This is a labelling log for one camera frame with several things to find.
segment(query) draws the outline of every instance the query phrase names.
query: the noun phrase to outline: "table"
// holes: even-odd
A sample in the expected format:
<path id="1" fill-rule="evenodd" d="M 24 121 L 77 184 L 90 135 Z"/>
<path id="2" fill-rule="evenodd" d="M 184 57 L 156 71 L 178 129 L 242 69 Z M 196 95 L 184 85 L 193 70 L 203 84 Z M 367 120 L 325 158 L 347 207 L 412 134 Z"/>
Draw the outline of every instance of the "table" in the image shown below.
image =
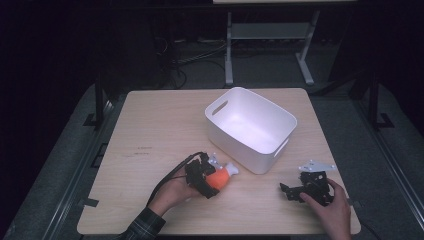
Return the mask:
<path id="1" fill-rule="evenodd" d="M 205 108 L 219 90 L 134 91 L 128 94 L 78 223 L 81 234 L 117 234 L 144 208 L 154 186 L 188 155 L 216 153 L 240 173 L 217 196 L 195 198 L 167 212 L 161 234 L 324 233 L 306 204 L 288 201 L 279 183 L 300 186 L 298 167 L 314 159 L 335 164 L 309 97 L 303 89 L 252 89 L 298 120 L 282 157 L 264 175 L 255 175 L 215 147 L 207 137 Z M 338 171 L 328 176 L 344 186 Z M 352 208 L 352 234 L 360 231 Z"/>

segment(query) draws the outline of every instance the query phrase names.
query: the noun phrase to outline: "black cable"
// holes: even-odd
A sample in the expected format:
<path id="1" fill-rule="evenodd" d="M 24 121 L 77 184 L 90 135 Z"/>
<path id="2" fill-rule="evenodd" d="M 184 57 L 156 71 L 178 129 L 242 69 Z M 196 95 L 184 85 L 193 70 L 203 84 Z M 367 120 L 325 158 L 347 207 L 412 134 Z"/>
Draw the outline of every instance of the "black cable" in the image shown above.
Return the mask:
<path id="1" fill-rule="evenodd" d="M 184 176 L 176 176 L 176 177 L 170 178 L 169 180 L 176 179 L 176 178 L 183 178 L 183 177 L 187 177 L 187 176 L 186 175 L 184 175 Z"/>
<path id="2" fill-rule="evenodd" d="M 183 82 L 180 85 L 177 85 L 177 81 L 176 79 L 170 75 L 171 78 L 171 85 L 174 87 L 175 90 L 181 89 L 182 87 L 184 87 L 184 85 L 187 83 L 187 74 L 185 72 L 183 72 L 183 70 L 181 69 L 174 69 L 175 71 L 177 71 L 178 75 L 180 76 L 181 74 L 183 75 Z"/>
<path id="3" fill-rule="evenodd" d="M 368 231 L 370 231 L 370 233 L 372 235 L 374 235 L 375 238 L 377 238 L 378 240 L 381 240 L 380 236 L 378 236 L 378 234 L 374 231 L 374 229 L 372 229 L 370 226 L 368 226 L 368 224 L 366 224 L 364 221 L 362 221 L 360 218 L 358 218 L 359 223 L 362 224 L 365 228 L 368 229 Z"/>
<path id="4" fill-rule="evenodd" d="M 146 207 L 149 206 L 150 202 L 153 200 L 153 198 L 156 196 L 156 193 L 159 191 L 159 189 L 168 182 L 170 179 L 173 178 L 174 174 L 178 172 L 182 167 L 184 167 L 188 162 L 193 160 L 193 158 L 197 155 L 202 154 L 203 152 L 197 152 L 195 154 L 192 154 L 188 156 L 184 161 L 182 161 L 180 164 L 178 164 L 174 169 L 172 169 L 171 172 L 169 172 L 160 182 L 156 185 L 156 187 L 153 189 L 152 194 L 150 194 L 149 200 L 147 201 Z"/>
<path id="5" fill-rule="evenodd" d="M 194 56 L 194 57 L 189 57 L 186 59 L 182 59 L 182 60 L 175 60 L 175 64 L 184 64 L 184 63 L 189 63 L 189 62 L 193 62 L 199 59 L 203 59 L 203 58 L 207 58 L 207 57 L 211 57 L 213 55 L 216 55 L 220 52 L 224 52 L 226 50 L 226 44 L 221 45 L 220 47 L 207 51 L 205 53 L 202 53 L 200 55 Z"/>
<path id="6" fill-rule="evenodd" d="M 206 46 L 210 46 L 210 47 L 215 47 L 215 46 L 222 45 L 222 43 L 225 43 L 225 40 L 217 39 L 217 40 L 212 40 L 211 42 L 202 42 L 202 41 L 197 40 L 196 43 L 198 45 L 206 45 Z"/>

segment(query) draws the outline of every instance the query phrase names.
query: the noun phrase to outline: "wrist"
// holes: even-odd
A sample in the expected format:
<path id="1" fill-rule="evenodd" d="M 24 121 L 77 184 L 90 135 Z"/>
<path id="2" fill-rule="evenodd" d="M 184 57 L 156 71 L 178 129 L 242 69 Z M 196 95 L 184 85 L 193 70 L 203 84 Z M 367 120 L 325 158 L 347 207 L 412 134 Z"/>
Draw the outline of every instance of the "wrist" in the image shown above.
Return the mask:
<path id="1" fill-rule="evenodd" d="M 167 204 L 156 199 L 154 199 L 147 207 L 160 217 L 162 217 L 170 209 Z"/>

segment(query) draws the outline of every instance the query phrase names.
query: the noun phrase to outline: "basket handle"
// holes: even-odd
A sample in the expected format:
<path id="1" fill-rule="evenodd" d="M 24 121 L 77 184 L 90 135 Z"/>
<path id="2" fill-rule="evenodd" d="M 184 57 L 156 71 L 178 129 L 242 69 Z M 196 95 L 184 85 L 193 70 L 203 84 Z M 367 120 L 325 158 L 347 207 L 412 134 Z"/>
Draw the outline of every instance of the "basket handle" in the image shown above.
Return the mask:
<path id="1" fill-rule="evenodd" d="M 217 114 L 219 111 L 221 111 L 225 106 L 227 106 L 228 100 L 225 100 L 225 102 L 221 103 L 215 110 L 212 111 L 212 116 Z"/>
<path id="2" fill-rule="evenodd" d="M 281 146 L 278 148 L 278 150 L 275 152 L 274 157 L 278 155 L 278 153 L 281 151 L 281 149 L 284 148 L 284 146 L 286 146 L 286 144 L 289 142 L 289 139 L 287 138 L 286 141 L 284 141 Z"/>

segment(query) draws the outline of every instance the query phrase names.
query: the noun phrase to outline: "hand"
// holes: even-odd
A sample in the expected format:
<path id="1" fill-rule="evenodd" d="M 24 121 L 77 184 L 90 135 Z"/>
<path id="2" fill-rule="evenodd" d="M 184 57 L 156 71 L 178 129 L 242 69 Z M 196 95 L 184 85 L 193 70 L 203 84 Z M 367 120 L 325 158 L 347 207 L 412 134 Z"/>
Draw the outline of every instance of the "hand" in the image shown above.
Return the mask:
<path id="1" fill-rule="evenodd" d="M 344 189 L 331 179 L 328 183 L 334 189 L 333 202 L 323 207 L 306 193 L 300 197 L 318 215 L 322 226 L 333 240 L 351 239 L 350 235 L 350 206 L 347 202 Z"/>
<path id="2" fill-rule="evenodd" d="M 195 189 L 187 185 L 185 168 L 181 168 L 174 177 L 166 182 L 156 193 L 149 208 L 159 216 L 163 216 L 169 209 L 177 206 L 185 200 L 201 196 Z"/>

